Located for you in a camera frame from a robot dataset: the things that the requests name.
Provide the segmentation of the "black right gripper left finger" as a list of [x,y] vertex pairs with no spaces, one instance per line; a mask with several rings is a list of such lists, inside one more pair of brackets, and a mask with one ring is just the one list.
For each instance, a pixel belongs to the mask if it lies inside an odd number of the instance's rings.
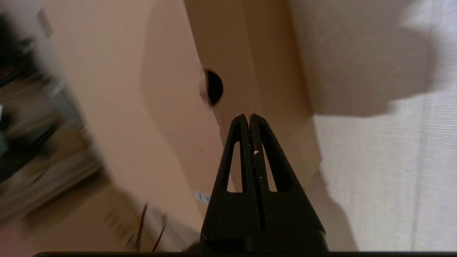
[[[235,117],[201,228],[200,243],[206,252],[243,252],[248,236],[257,230],[257,197],[249,137],[246,116]],[[242,192],[229,192],[227,185],[236,143],[240,145]]]

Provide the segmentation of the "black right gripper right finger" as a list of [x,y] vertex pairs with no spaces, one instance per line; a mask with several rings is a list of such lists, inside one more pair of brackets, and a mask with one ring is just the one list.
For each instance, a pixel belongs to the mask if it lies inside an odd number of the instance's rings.
[[266,119],[250,117],[260,231],[252,252],[327,252],[325,229]]

